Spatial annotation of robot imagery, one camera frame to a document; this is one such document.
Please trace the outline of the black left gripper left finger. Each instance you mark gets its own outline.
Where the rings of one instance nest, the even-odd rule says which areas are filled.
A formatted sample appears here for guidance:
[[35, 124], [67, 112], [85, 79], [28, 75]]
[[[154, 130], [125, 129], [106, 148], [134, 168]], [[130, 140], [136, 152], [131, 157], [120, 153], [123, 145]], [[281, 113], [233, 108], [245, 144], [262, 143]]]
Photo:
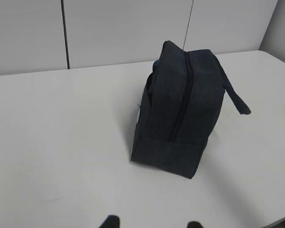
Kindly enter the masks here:
[[120, 218], [117, 215], [109, 215], [99, 228], [120, 228]]

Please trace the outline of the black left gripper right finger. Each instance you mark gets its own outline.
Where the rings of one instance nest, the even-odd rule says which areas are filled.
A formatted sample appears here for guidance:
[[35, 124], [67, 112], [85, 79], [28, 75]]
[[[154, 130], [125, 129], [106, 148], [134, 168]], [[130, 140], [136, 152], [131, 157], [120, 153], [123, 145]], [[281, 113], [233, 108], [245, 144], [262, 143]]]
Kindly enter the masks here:
[[188, 228], [204, 228], [204, 227], [197, 221], [190, 221], [188, 223]]

